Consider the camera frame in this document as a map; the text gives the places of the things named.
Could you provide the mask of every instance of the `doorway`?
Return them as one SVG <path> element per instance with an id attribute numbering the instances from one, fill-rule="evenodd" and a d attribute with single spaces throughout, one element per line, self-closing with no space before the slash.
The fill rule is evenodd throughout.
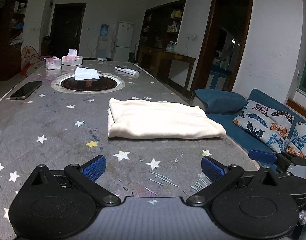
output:
<path id="1" fill-rule="evenodd" d="M 62 58 L 69 49 L 78 49 L 86 4 L 56 4 L 51 28 L 50 54 Z"/>
<path id="2" fill-rule="evenodd" d="M 190 91 L 232 91 L 248 31 L 253 0 L 212 0 Z"/>

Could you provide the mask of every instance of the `sofa armrest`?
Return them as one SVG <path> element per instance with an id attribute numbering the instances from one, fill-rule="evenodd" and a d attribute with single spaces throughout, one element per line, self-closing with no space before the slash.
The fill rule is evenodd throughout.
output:
<path id="1" fill-rule="evenodd" d="M 235 114 L 246 104 L 245 98 L 238 93 L 214 89 L 193 91 L 192 106 L 198 105 L 198 100 L 194 100 L 195 98 L 198 98 L 203 103 L 205 106 L 203 110 L 206 114 Z"/>

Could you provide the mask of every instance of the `black phone screen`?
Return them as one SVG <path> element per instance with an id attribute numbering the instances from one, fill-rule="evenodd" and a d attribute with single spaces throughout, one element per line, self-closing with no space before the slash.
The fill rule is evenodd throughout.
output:
<path id="1" fill-rule="evenodd" d="M 10 96 L 12 98 L 27 97 L 43 84 L 42 81 L 30 81 Z"/>

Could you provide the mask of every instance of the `smartphone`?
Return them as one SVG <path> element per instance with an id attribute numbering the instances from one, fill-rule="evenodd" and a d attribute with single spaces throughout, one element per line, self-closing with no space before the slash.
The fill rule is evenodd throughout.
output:
<path id="1" fill-rule="evenodd" d="M 30 81 L 23 85 L 13 95 L 9 97 L 9 100 L 23 100 L 28 98 L 36 89 L 43 84 L 42 81 Z"/>

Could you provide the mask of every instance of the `wooden desk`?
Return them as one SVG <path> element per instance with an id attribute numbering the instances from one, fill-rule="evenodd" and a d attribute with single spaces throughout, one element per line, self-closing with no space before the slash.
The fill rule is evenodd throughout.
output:
<path id="1" fill-rule="evenodd" d="M 183 62 L 189 63 L 188 75 L 186 76 L 185 85 L 182 91 L 179 91 L 183 95 L 185 95 L 186 90 L 188 90 L 190 77 L 192 74 L 192 69 L 196 58 L 188 57 L 183 54 L 179 54 L 176 52 L 170 52 L 162 49 L 154 49 L 148 47 L 140 47 L 138 64 L 142 68 L 146 68 L 142 65 L 143 55 L 151 55 L 153 62 L 151 62 L 150 66 L 153 69 L 149 69 L 148 72 L 154 76 L 155 78 L 161 80 L 164 83 L 168 83 L 169 74 L 171 70 L 171 64 L 173 60 L 179 60 Z"/>

